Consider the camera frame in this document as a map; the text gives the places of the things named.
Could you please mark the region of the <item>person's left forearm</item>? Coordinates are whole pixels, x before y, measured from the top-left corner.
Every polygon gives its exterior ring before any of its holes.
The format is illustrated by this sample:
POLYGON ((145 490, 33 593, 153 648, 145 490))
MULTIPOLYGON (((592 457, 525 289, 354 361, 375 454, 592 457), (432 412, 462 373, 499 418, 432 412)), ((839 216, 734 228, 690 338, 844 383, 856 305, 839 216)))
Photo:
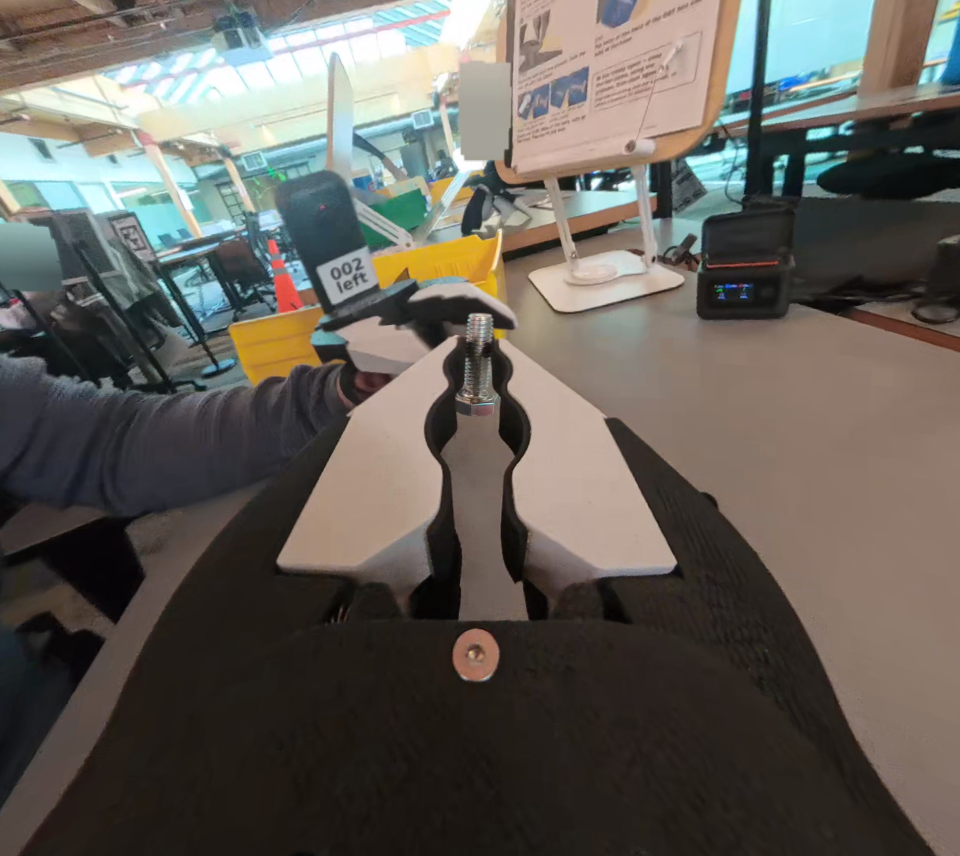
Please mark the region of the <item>person's left forearm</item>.
POLYGON ((153 395, 2 356, 1 488, 18 502, 136 517, 270 478, 356 405, 352 369, 298 366, 256 387, 153 395))

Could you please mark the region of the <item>orange traffic cone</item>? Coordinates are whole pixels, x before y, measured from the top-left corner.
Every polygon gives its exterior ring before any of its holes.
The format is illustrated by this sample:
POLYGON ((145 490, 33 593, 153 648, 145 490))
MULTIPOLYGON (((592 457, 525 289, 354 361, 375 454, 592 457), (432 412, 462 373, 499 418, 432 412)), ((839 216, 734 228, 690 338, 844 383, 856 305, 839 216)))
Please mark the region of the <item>orange traffic cone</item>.
POLYGON ((282 258, 277 242, 269 238, 267 245, 276 312, 287 313, 303 309, 305 305, 282 258))

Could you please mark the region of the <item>black white marker sign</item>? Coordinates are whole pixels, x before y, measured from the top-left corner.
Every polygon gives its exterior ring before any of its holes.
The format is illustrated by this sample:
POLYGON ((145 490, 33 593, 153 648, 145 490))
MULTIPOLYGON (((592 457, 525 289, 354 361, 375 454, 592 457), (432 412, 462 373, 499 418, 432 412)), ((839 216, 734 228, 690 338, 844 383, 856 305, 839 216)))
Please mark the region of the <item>black white marker sign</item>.
POLYGON ((122 243, 140 262, 155 265, 158 253, 137 214, 130 211, 116 211, 102 215, 109 232, 122 243))

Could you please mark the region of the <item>person's left hand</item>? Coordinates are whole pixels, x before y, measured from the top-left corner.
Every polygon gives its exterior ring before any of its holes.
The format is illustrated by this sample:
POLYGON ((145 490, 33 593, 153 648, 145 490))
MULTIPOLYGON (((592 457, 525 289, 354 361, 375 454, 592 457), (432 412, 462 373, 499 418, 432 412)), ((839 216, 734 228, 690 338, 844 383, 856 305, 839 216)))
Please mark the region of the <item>person's left hand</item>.
POLYGON ((360 371, 345 362, 339 371, 338 392, 347 411, 354 410, 379 390, 386 387, 393 376, 360 371))

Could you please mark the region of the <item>thin board on white stand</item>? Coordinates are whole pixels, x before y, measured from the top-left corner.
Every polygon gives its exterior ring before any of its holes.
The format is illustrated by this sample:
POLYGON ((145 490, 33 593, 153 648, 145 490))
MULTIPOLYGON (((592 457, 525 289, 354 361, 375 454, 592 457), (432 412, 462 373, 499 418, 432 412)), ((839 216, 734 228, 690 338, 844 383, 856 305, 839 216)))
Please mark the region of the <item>thin board on white stand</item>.
POLYGON ((326 160, 325 169, 345 183, 359 222, 388 240, 395 251, 415 247, 411 234, 372 209, 355 192, 353 183, 354 91, 337 53, 327 61, 326 160))

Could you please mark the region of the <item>black stool seat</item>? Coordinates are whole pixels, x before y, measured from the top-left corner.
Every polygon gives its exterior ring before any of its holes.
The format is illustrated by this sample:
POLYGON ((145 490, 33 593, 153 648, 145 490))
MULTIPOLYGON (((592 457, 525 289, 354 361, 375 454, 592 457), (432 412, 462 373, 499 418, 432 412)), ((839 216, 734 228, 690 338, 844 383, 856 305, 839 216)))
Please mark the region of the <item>black stool seat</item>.
POLYGON ((817 177, 821 190, 868 200, 911 201, 959 188, 959 160, 932 153, 868 155, 817 177))

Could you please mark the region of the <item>wooden instruction board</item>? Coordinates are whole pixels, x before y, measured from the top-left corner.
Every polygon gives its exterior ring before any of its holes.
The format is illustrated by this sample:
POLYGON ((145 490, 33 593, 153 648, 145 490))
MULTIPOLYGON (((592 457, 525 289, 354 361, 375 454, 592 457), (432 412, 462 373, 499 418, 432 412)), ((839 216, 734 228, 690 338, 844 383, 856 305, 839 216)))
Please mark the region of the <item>wooden instruction board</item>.
POLYGON ((508 0, 508 183, 677 159, 725 99, 741 0, 508 0))

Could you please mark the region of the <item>small black display device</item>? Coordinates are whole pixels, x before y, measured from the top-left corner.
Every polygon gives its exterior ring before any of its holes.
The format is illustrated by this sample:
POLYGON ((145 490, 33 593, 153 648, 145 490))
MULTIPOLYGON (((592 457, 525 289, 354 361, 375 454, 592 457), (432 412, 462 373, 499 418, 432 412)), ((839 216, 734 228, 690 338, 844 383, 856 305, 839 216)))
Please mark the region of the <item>small black display device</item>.
POLYGON ((779 320, 793 287, 795 207, 759 201, 702 225, 696 311, 706 321, 779 320))

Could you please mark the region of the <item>black white gripper holder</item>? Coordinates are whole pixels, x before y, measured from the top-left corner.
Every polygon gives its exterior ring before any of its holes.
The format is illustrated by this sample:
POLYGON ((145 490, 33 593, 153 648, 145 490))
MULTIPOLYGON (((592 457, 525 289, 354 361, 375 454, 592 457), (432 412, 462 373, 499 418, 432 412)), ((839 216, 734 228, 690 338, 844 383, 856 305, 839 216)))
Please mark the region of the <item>black white gripper holder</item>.
POLYGON ((492 238, 507 228, 525 226, 532 218, 515 193, 478 186, 463 210, 460 233, 463 238, 492 238))

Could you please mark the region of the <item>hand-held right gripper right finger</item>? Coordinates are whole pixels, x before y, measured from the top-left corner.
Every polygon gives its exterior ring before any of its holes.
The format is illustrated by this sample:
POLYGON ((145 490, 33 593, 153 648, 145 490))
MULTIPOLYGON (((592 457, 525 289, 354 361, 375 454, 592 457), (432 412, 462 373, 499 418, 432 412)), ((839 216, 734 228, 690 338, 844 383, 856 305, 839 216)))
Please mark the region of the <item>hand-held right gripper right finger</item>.
POLYGON ((510 342, 506 389, 530 426, 510 473, 522 577, 543 593, 672 573, 677 559, 604 414, 510 342))

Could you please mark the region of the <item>black vertical pole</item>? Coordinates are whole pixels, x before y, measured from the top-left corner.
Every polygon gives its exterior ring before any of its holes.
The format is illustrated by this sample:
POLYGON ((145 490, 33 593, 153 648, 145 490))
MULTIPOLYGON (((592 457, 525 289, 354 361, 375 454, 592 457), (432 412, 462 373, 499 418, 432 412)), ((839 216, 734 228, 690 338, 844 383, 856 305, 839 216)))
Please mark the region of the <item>black vertical pole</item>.
POLYGON ((773 0, 757 0, 754 26, 753 65, 750 85, 750 111, 747 126, 747 158, 743 204, 745 206, 769 190, 765 185, 765 163, 762 156, 763 100, 766 89, 766 66, 769 26, 773 0))

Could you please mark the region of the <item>black coat rack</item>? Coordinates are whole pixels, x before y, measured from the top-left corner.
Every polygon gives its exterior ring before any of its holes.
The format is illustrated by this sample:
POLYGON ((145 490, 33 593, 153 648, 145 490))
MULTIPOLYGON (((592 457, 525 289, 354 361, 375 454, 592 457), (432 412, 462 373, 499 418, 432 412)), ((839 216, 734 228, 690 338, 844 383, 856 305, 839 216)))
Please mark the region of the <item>black coat rack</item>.
POLYGON ((118 232, 120 228, 140 230, 132 213, 33 210, 21 220, 50 232, 66 295, 110 327, 114 343, 138 371, 142 387, 157 394, 209 389, 201 378, 171 375, 162 362, 161 350, 185 346, 179 330, 186 323, 153 271, 156 255, 144 235, 138 235, 142 246, 137 251, 118 232))

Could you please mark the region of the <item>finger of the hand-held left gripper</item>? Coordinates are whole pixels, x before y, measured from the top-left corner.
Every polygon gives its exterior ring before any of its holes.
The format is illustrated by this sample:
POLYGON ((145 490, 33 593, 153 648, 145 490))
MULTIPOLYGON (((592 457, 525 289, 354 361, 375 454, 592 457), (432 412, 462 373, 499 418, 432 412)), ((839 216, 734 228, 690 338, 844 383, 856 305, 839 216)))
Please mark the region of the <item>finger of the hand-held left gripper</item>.
POLYGON ((491 316, 494 329, 511 331, 519 322, 516 314, 497 297, 467 282, 437 282, 419 288, 405 304, 407 322, 429 348, 450 336, 450 327, 465 327, 475 313, 491 316))
POLYGON ((396 377, 443 343, 443 323, 403 325, 365 319, 346 327, 346 351, 359 372, 396 377))

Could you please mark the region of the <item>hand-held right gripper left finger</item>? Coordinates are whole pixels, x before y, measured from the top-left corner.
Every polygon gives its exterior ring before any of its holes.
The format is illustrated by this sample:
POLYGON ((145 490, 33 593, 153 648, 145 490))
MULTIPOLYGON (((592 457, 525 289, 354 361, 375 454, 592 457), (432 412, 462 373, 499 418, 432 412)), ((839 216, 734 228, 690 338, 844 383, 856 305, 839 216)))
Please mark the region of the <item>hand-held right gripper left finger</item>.
POLYGON ((354 410, 279 552, 282 573, 382 583, 399 601, 428 580, 455 580, 443 451, 457 430, 460 361, 461 340, 450 337, 354 410))

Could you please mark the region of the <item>white board stand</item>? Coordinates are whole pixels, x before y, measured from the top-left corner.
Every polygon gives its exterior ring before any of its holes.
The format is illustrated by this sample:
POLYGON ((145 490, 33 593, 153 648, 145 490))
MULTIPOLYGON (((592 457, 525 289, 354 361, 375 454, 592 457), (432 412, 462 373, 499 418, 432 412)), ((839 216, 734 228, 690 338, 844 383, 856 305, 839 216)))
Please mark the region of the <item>white board stand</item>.
POLYGON ((649 166, 646 162, 630 168, 634 180, 641 230, 641 251, 611 250, 582 258, 578 255, 563 201, 559 180, 545 180, 551 202, 563 262, 531 272, 528 279, 552 310, 574 314, 617 305, 633 299, 669 292, 681 287, 685 278, 659 263, 649 198, 649 166))

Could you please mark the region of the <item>brown office chair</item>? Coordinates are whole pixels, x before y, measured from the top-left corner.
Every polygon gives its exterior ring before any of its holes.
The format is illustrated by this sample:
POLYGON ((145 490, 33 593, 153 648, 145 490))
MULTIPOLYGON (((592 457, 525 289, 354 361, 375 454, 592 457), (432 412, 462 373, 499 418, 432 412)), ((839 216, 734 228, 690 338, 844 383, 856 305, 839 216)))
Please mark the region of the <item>brown office chair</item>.
POLYGON ((226 283, 235 321, 255 304, 266 307, 270 313, 277 312, 273 275, 245 238, 219 242, 210 263, 226 283))

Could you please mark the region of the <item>black device box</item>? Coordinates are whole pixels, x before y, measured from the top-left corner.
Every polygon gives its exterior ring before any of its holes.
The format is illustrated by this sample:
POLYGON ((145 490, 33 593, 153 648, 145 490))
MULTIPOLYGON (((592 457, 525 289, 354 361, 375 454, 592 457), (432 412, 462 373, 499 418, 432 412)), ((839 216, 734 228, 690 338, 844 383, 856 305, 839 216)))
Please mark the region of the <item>black device box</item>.
POLYGON ((959 235, 941 239, 927 280, 923 314, 930 325, 959 319, 959 235))

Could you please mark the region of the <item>ceiling projector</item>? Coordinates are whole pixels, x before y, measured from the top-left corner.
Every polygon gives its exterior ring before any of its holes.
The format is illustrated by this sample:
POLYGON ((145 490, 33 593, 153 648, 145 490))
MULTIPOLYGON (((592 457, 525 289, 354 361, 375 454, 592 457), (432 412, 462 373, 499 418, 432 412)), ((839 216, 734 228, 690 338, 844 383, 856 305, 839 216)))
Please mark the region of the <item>ceiling projector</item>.
POLYGON ((225 62, 242 66, 269 59, 272 51, 251 10, 232 9, 212 24, 211 46, 225 62))

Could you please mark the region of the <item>silver hex bolt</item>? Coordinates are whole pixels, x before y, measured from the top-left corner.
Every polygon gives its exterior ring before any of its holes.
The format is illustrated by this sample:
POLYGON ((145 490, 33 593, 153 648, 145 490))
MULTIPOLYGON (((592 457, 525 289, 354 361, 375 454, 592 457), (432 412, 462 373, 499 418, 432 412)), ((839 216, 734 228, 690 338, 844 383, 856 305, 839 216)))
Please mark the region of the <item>silver hex bolt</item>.
POLYGON ((496 413, 499 396, 492 361, 496 345, 494 317, 487 312, 472 313, 463 337, 462 385, 455 395, 458 415, 480 417, 496 413))

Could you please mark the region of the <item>yellow plastic bin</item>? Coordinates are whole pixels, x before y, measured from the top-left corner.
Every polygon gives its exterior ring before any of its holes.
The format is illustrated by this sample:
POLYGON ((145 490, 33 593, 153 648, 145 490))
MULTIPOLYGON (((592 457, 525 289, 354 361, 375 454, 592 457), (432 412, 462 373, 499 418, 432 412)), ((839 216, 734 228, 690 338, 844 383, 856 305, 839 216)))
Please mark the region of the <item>yellow plastic bin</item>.
MULTIPOLYGON (((439 242, 426 247, 389 252, 372 259, 381 286, 388 286, 406 274, 419 283, 458 277, 486 294, 505 294, 501 268, 503 232, 492 238, 476 236, 439 242)), ((310 288, 300 289, 304 307, 229 327, 238 361, 252 385, 268 378, 284 378, 299 365, 319 361, 310 338, 323 315, 310 288)))

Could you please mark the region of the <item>green plastic bin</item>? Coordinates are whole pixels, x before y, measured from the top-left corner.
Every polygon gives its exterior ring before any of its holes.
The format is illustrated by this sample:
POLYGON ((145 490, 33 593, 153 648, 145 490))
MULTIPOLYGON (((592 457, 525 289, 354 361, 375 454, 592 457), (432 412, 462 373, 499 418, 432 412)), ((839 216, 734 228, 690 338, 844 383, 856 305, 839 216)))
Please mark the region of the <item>green plastic bin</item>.
MULTIPOLYGON (((369 205, 372 210, 411 234, 426 222, 427 200, 417 185, 414 185, 412 190, 400 195, 366 190, 358 190, 357 192, 359 199, 369 205)), ((368 248, 373 252, 395 245, 389 238, 382 236, 363 223, 361 223, 361 231, 368 248)))

